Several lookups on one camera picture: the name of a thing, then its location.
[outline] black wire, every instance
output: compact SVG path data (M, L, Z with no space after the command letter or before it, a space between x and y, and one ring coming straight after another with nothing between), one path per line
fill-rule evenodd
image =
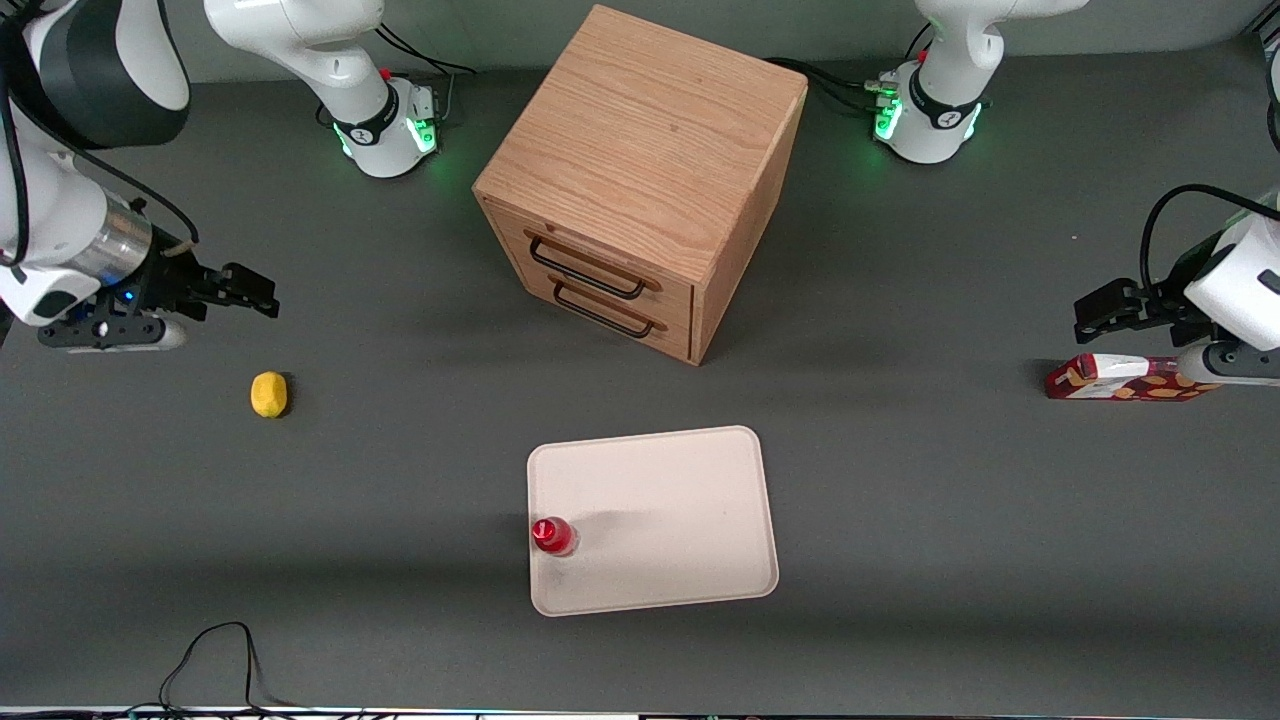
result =
M1276 128L1276 104L1267 105L1267 135L1271 136L1271 145L1280 152L1280 131Z
M50 128L47 124L45 124L44 120L40 119L38 115L36 115L36 113L31 111L31 109L28 109L26 106L26 104L22 101L22 97L14 96L14 102L18 105L18 109L22 110L27 115L27 119L29 119L32 124L35 124L37 128L40 128L40 131L44 132L45 135L47 135L49 137L54 138L54 141L64 145L77 158L81 158L86 163L91 164L95 168L102 170L104 173L114 177L115 179L132 186L133 188L138 190L143 195L150 196L156 202L159 202L160 205L163 205L166 210L169 210L170 213L173 213L173 215L175 218L178 218L178 222L180 222L183 225L186 225L186 228L187 228L187 236L191 240L191 243L192 245L198 245L200 243L200 229L196 227L196 223L192 222L192 219L188 218L187 214L183 213L182 209L178 208L172 200L169 200L164 195L160 195L159 192L156 192L155 190L152 190L150 186L147 186L146 183L138 181L133 176L129 176L124 170L120 170L120 169L115 168L114 165L111 165L106 160L101 160L101 159L99 159L95 155L90 155L88 151L84 150L83 147L79 147L74 142L70 142L65 137L60 136L58 133L58 131Z
M1276 13L1280 13L1280 8L1272 8L1271 12L1267 13L1267 17L1254 23L1253 32L1262 32L1262 28L1267 27L1267 23L1271 22L1271 18L1276 17Z
M31 202L27 196L27 172L22 165L22 151L18 149L18 127L14 124L13 109L9 108L9 78L0 67L0 123L4 123L4 142L9 150L9 167L13 170L13 193L17 202L18 242L13 256L0 255L0 265L13 268L27 259L31 245Z
M876 108L873 105L863 105L859 102L854 102L852 100L837 92L835 87L831 87L831 85L835 85L841 90L858 90L858 91L861 91L861 86L855 82L850 82L840 76L832 74L817 65L812 65L801 60L792 60L791 58L765 58L764 61L778 65L780 68L787 68L788 70L803 73L813 82L814 87L817 87L818 90L828 95L832 100L840 102L845 108L849 108L858 113L868 113L868 114L873 114L879 110L879 108Z
M435 72L438 72L440 74L445 74L445 76L449 74L448 68L445 68L444 65L442 65L439 60L436 60L434 58L428 58L426 55L422 55L421 53L419 53L417 50L413 50L412 47L406 47L404 45L401 45L399 42L392 40L390 36L387 35L387 33L384 33L381 29L378 29L375 32L378 33L378 37L381 37L383 42L385 42L387 45L390 45L392 47L399 50L401 53L404 53L406 55L408 55L411 58L415 58L415 59L419 59L419 60L425 60L429 65L431 65L433 68L435 68Z
M413 58L417 58L419 60L422 60L424 63L430 64L433 68L435 68L443 74L449 74L449 72L444 68L454 68L465 73L476 74L475 68L467 65L460 65L457 63L448 63L438 58L431 58L430 55L424 55L416 47L410 45L403 37L396 35L396 31L389 28L387 23L383 23L376 32L378 37L381 37L383 42L385 42L387 45L390 45L392 47L399 50L401 53L404 53L406 55L411 55Z
M140 702L119 712L99 712L96 710L37 710L33 712L0 712L3 720L119 720L128 717L131 712L143 707L164 706L156 702Z
M174 706L170 702L170 697L172 697L172 693L173 693L173 682L178 678L179 674L182 674L182 670L187 666L187 662L191 661L191 656L196 651L196 646L200 644L200 641L204 639L205 635L207 635L209 633L212 633L215 630L220 630L223 628L233 628L233 626L234 628L239 628L244 633L244 650L247 652L247 662L246 662L246 666L244 666L244 705L248 706L252 710L256 710L257 712L260 712L260 714L262 714L265 716L289 719L288 715L284 715L282 712L276 712L274 710L269 710L269 708L262 707L262 706L260 706L260 705L257 705L257 703L253 702L253 697L252 697L252 694L253 694L253 676L256 674L257 679L259 679L259 684L261 685L259 689L262 693L262 697L266 698L268 702L271 702L274 705L282 705L282 706L285 706L285 705L287 706L293 706L294 705L292 702L283 701L283 700L273 696L270 693L270 691L266 689L266 679L264 678L264 673L262 673L262 661L257 656L257 646L253 644L253 633L248 629L248 625L246 625L244 623L241 623L239 620L232 620L232 621L228 621L228 623L219 623L216 625L211 625L209 628L205 628L204 630L200 632L200 634L197 634L195 637L195 639L191 641L191 644L187 646L187 651L184 653L182 653L182 660L178 661L178 665L160 683L160 691L159 691L159 693L156 696L156 700L159 701L159 705L161 707L164 707L165 710L182 710L179 706Z
M324 102L320 102L319 105L316 105L316 115L315 115L316 124L320 126L320 127L324 127L324 128L333 127L333 115L329 117L329 122L328 123L324 122L323 119L320 119L320 114L324 113L324 111L325 111Z
M1138 250L1138 270L1142 273L1142 290L1144 291L1147 297L1155 297L1152 290L1155 284L1151 282L1151 234L1156 229L1156 220L1160 218L1160 213L1165 209L1166 205L1169 205L1169 202L1172 199L1178 197L1179 195L1184 195L1187 192L1199 192L1202 195L1210 195L1212 197L1217 197L1219 200L1225 200L1233 205L1236 205L1238 208L1243 208L1251 213L1257 213L1263 218L1280 222L1280 210L1276 210L1275 208L1267 208L1266 205L1262 205L1256 200L1249 200L1248 197L1222 190L1221 187L1213 187L1211 184L1190 183L1190 184L1178 186L1174 190L1170 190L1151 208L1151 214L1147 215L1147 224L1142 228L1142 245Z
M835 73L831 73L831 72L827 72L827 70L819 68L818 65L814 65L812 63L805 63L803 60L795 60L792 58L765 58L764 61L765 63L773 63L774 65L778 65L778 67L782 67L782 68L788 68L788 69L796 70L797 73L804 73L806 76L820 77L822 79L824 79L827 82L831 82L833 85L838 85L841 87L847 87L850 90L861 90L863 88L863 83L860 83L860 82L847 81L847 79L845 79L845 78L842 78L842 77L840 77L840 76L837 76Z
M904 60L911 59L911 50L915 50L915 44L919 42L922 37L924 37L924 33L928 32L931 27L933 27L933 23L924 23L924 27L920 28L920 32L915 33L915 37L911 38L911 44L906 46L906 53L902 54Z

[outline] gray table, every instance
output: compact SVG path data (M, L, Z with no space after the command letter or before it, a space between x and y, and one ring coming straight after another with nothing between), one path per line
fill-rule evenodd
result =
M869 77L879 67L841 70ZM443 152L376 182L301 83L198 87L113 158L279 283L177 352L0 352L0 703L132 703L248 621L315 705L686 712L1280 714L1275 391L1050 402L1071 302L1135 270L1189 181L1277 159L1257 46L1010 60L954 161L909 167L814 95L704 368L520 288L471 181L539 81L458 83ZM1230 214L1171 206L1166 268ZM1164 333L1097 350L1160 352ZM296 377L283 421L251 378ZM782 583L762 601L548 620L525 459L741 423ZM175 700L234 703L238 638Z

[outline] white tray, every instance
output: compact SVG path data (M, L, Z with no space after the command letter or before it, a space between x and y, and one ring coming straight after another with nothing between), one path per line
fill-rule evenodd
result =
M559 516L570 557L529 541L547 616L764 597L778 560L760 441L712 428L544 445L529 456L529 524Z

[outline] cable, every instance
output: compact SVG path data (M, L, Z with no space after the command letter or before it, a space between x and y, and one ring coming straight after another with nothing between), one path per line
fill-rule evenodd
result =
M268 715L268 716L273 716L273 717L284 717L284 719L292 720L291 716L288 716L288 715L284 715L282 712L275 712L274 710L269 710L266 707L261 707L260 705L257 705L257 703L253 702L253 697L252 697L252 694L253 694L253 675L256 673L257 680L259 680L259 685L261 685L259 689L262 693L262 697L268 700L268 702L271 702L274 705L280 705L280 706L298 707L296 703L292 703L292 702L288 702L288 701L283 701L283 700L273 696L271 692L266 688L266 679L264 678L264 673L262 673L262 662L261 662L261 660L257 656L257 647L253 644L253 633L250 632L248 625L246 625L244 623L241 623L239 620L232 620L229 623L219 623L216 625L210 625L209 628L205 628L204 630L201 630L200 634L197 634L195 637L195 639L191 641L191 644L187 646L187 652L184 652L182 655L182 660L178 661L178 665L160 683L160 691L156 694L157 705L160 705L165 710L180 710L179 706L174 706L170 702L170 697L172 697L172 693L173 693L173 682L178 678L179 674L182 674L182 670L187 666L187 662L191 661L191 656L196 651L196 646L200 644L200 641L204 639L205 635L207 635L209 633L212 633L215 630L220 630L223 628L232 628L232 626L239 628L244 633L244 650L248 653L247 655L247 662L246 662L246 666L244 666L244 705L248 706L252 710L256 710L256 711L261 712L262 715Z
M924 27L920 28L920 32L915 33L915 37L911 38L911 44L906 46L906 53L902 54L904 60L911 59L911 50L915 50L915 44L919 42L922 37L924 37L924 33L928 32L931 27L933 27L933 23L924 23Z
M1179 195L1184 195L1187 192L1199 192L1202 195L1210 195L1212 197L1217 197L1219 200L1225 200L1238 208L1243 208L1244 210L1248 210L1251 213L1257 213L1263 218L1280 222L1280 210L1276 210L1275 208L1267 208L1261 202L1249 200L1248 197L1236 195L1234 192L1222 190L1220 187L1213 187L1211 184L1190 183L1190 184L1178 186L1174 190L1170 190L1151 208L1151 214L1147 215L1147 224L1142 228L1142 245L1139 246L1138 250L1138 270L1142 273L1142 290L1148 299L1155 297L1153 295L1155 284L1151 282L1151 234L1156 229L1156 220L1160 218L1160 213L1165 209L1165 206L1169 205L1169 202L1172 199L1178 197Z
M453 111L453 81L458 79L458 73L449 73L449 90L444 99L444 111L440 113L440 122L449 119L449 113Z
M9 78L0 67L0 122L4 123L4 142L9 150L9 168L13 170L13 195L17 201L18 241L12 258L0 255L0 265L13 268L27 259L31 245L31 202L27 195L27 172L22 165L22 151L18 149L18 127L14 124L13 109L9 108Z
M1280 129L1276 128L1276 104L1267 105L1267 135L1271 136L1271 145L1280 152Z
M320 127L323 127L323 128L333 127L333 115L329 115L329 122L328 123L324 122L320 118L320 114L324 113L325 110L326 110L326 108L324 106L324 102L320 102L319 105L316 105L316 114L315 114L316 124L320 126Z
M1280 13L1280 8L1272 8L1271 12L1267 13L1265 18L1253 23L1253 32L1262 32L1262 28L1267 27L1267 23L1270 23L1271 19L1276 17L1276 13Z
M831 85L835 85L835 86L837 86L841 90L858 90L858 91L861 91L863 87L860 85L850 82L850 81L847 81L847 79L845 79L845 78L842 78L840 76L832 74L832 73L829 73L829 72L827 72L827 70L824 70L824 69L822 69L822 68L819 68L817 65L812 65L812 64L804 63L801 60L792 60L791 58L765 58L764 61L765 63L772 63L774 65L778 65L780 68L787 68L788 70L795 70L797 73L801 73L801 74L806 76L810 81L813 81L814 87L817 87L818 90L820 90L822 92L824 92L826 95L828 95L832 100L835 100L836 102L840 102L845 108L849 108L849 109L855 110L858 113L868 113L868 114L872 114L872 113L876 113L876 111L879 110L876 106L861 105L859 102L854 102L852 100L850 100L850 99L840 95L836 91L835 87L831 87Z
M439 60L436 58L431 58L430 55L424 55L416 47L413 47L412 45L410 45L403 37L396 35L396 31L393 31L392 28L389 28L387 26L387 23L383 23L378 28L376 32L378 32L378 37L381 37L383 42L385 42L387 45L390 45L392 47L399 50L401 53L404 53L406 55L411 55L413 58L417 58L419 60L429 63L433 68L435 68L436 70L440 70L440 73L443 73L443 74L449 74L449 72L445 70L444 68L454 68L454 69L462 70L465 73L476 74L476 69L475 68L471 68L471 67L467 67L467 65L460 65L457 63L447 63L444 60Z
M101 159L99 159L95 155L90 155L88 151L84 150L83 147L79 147L74 142L70 142L69 140L67 140L65 137L63 137L61 135L59 135L58 131L55 131L55 129L50 128L47 124L45 124L45 122L41 120L40 117L36 113L31 111L31 109L28 109L26 106L26 104L22 101L20 97L14 96L14 104L18 105L18 109L22 110L23 114L27 115L27 119L29 119L32 124L35 124L41 132L44 132L49 137L54 138L54 141L56 141L56 142L61 143L63 146L65 146L77 158L81 158L82 160L84 160L90 165L93 165L95 168L97 168L97 169L102 170L104 173L114 177L115 179L132 186L138 192L150 196L152 200L155 200L156 202L159 202L160 205L163 205L166 210L169 210L170 213L173 213L173 215L175 218L178 218L178 222L180 222L187 228L187 237L188 237L187 242L191 243L191 245L198 245L200 243L200 229L196 228L196 223L192 222L192 219L189 217L187 217L187 214L183 213L182 209L178 208L178 205L175 205L172 200L169 200L164 195L160 195L159 192L156 192L155 190L152 190L150 186L147 186L142 181L138 181L133 176L129 176L124 170L116 169L114 165L111 165L106 160L101 160Z

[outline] silver metal ring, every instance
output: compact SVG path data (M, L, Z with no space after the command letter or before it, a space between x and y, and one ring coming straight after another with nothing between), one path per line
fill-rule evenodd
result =
M97 236L64 266L113 286L137 270L150 250L151 223L108 195L106 218Z

